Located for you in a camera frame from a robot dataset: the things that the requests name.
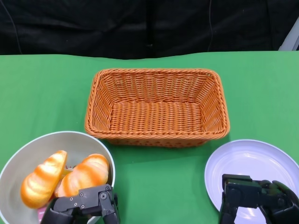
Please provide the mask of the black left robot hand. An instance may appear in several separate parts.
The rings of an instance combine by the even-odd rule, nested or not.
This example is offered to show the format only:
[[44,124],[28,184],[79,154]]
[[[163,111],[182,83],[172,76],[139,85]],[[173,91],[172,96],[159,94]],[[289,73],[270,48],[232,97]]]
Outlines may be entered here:
[[86,224],[89,217],[102,217],[106,224],[119,224],[118,199],[109,184],[79,190],[71,197],[56,197],[48,205],[42,224]]

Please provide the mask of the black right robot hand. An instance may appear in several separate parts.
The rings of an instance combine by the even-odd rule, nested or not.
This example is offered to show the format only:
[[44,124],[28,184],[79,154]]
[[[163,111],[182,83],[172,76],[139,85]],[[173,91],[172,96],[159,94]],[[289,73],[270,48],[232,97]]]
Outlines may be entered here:
[[249,175],[222,175],[220,224],[233,224],[238,208],[259,208],[267,224],[297,224],[299,198],[279,181],[252,180]]

